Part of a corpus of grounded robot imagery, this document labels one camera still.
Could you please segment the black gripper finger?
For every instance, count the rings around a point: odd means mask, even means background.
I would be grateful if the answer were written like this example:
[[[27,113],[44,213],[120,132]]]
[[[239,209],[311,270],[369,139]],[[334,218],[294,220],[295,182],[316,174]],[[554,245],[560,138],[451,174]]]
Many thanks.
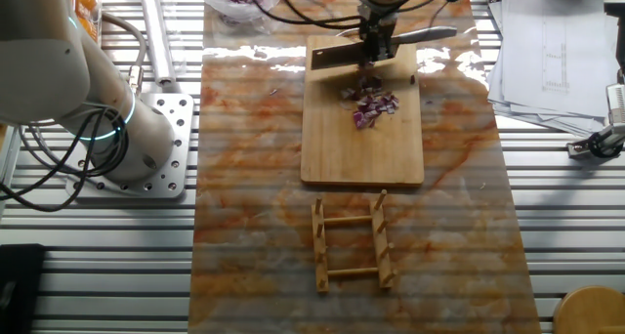
[[[363,44],[365,49],[390,49],[392,46],[392,29],[369,29],[363,34]]]
[[[395,47],[384,46],[366,47],[364,49],[364,64],[371,65],[377,62],[386,61],[395,57]]]

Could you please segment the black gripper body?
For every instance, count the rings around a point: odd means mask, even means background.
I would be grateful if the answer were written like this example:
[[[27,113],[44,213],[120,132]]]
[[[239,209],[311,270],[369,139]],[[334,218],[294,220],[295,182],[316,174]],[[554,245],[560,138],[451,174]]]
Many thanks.
[[[392,35],[394,33],[397,13],[391,12],[389,6],[360,4],[357,11],[364,18],[358,30],[359,35],[369,33]]]

